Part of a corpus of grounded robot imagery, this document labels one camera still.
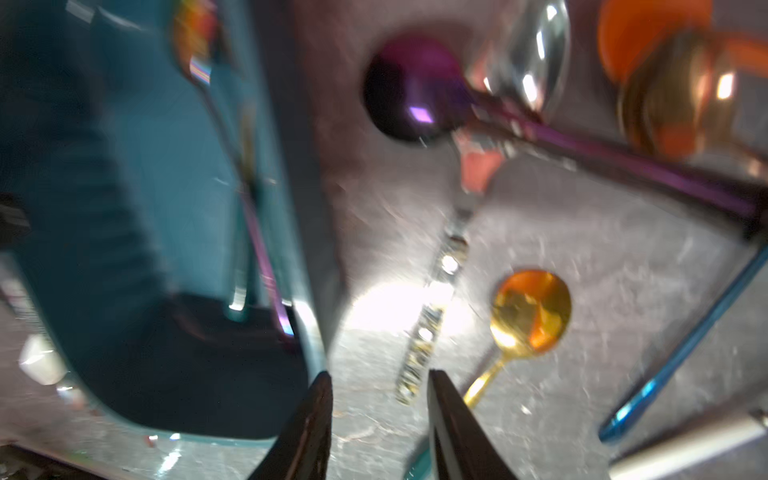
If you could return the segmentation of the rainbow iridescent spoon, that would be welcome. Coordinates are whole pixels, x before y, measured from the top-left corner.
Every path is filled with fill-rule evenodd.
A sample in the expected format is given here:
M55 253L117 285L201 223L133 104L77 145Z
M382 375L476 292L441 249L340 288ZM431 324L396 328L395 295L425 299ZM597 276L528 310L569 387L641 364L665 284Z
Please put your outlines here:
M238 207L224 313L236 322L246 320L249 302L256 294L255 278L259 277L269 301L272 333L284 347L293 348L297 345L296 333L283 302L254 202L253 143L249 118L247 115L241 117L240 145L235 147L210 93L213 66L222 43L218 3L174 1L169 41L176 65L199 94L234 172Z

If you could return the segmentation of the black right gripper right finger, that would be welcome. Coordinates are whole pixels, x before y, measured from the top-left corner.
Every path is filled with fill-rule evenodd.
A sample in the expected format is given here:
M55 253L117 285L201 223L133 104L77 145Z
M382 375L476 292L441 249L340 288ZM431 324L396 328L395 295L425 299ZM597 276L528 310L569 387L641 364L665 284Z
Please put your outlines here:
M517 480L446 372L429 371L427 400L435 479Z

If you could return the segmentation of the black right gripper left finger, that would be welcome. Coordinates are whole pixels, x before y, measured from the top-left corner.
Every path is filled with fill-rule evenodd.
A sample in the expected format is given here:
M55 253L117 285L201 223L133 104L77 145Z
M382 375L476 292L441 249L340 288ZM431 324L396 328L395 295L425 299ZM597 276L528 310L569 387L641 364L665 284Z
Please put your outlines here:
M332 379L323 371L248 479L325 479L332 443L332 413Z

